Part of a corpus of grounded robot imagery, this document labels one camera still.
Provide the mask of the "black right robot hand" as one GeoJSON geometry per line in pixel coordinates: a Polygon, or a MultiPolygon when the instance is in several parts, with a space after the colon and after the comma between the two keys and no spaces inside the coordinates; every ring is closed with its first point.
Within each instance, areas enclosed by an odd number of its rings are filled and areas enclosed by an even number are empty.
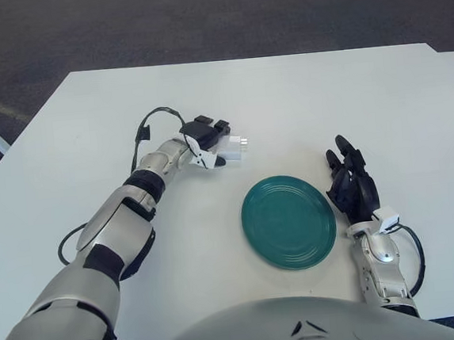
{"type": "Polygon", "coordinates": [[[364,157],[344,136],[337,135],[335,143],[343,160],[331,149],[326,151],[332,178],[327,196],[347,216],[350,224],[371,221],[373,212],[380,207],[380,200],[376,184],[365,170],[364,157]]]}

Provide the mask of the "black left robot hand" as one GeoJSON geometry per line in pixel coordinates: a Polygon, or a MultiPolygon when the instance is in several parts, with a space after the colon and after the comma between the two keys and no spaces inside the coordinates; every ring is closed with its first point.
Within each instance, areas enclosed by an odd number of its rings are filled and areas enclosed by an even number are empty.
{"type": "Polygon", "coordinates": [[[206,170],[223,167],[227,161],[212,150],[219,141],[231,131],[229,123],[218,120],[212,124],[210,117],[198,116],[180,128],[185,144],[191,154],[190,164],[201,166],[206,170]]]}

